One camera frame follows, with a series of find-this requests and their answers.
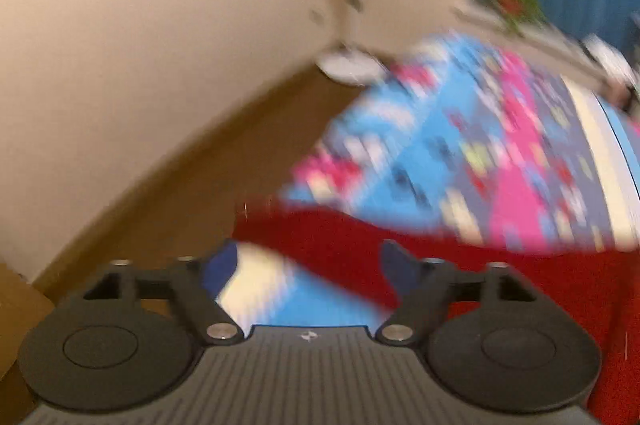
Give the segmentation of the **red knit sweater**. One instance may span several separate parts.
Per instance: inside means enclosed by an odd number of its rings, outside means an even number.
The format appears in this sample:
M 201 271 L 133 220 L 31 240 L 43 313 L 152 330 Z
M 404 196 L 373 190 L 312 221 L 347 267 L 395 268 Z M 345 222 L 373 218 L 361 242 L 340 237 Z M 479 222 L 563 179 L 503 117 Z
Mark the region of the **red knit sweater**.
M 522 254 L 284 202 L 250 206 L 233 235 L 391 307 L 402 345 L 468 405 L 638 422 L 637 252 Z

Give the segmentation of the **colourful floral fleece blanket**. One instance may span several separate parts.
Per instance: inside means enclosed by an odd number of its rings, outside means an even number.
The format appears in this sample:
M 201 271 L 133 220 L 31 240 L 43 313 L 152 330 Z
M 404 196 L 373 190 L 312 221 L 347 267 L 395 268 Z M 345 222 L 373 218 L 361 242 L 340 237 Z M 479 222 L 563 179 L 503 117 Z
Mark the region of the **colourful floral fleece blanket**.
M 605 325 L 637 276 L 639 126 L 512 51 L 426 38 L 235 233 L 238 267 L 215 295 L 241 327 L 380 322 L 378 242 L 426 234 L 465 268 L 515 260 Z

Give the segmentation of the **white windowsill ledge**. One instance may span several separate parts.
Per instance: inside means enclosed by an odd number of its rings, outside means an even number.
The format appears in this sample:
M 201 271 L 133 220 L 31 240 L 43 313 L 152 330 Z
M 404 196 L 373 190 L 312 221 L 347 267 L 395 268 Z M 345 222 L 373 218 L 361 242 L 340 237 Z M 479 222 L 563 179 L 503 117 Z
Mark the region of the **white windowsill ledge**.
M 454 28 L 460 32 L 512 50 L 530 63 L 562 74 L 616 104 L 631 98 L 623 81 L 608 76 L 577 41 L 567 38 L 557 28 L 525 24 L 520 27 L 519 35 L 510 34 L 497 13 L 469 2 L 455 4 L 451 14 Z

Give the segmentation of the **green potted plant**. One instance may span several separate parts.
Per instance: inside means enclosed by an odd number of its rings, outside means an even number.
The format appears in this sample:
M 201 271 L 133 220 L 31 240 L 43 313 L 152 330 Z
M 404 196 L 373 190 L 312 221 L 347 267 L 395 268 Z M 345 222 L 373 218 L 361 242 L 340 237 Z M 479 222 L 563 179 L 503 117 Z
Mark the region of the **green potted plant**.
M 546 22 L 538 0 L 480 0 L 491 8 L 504 25 L 507 34 L 521 37 L 523 25 L 541 25 Z

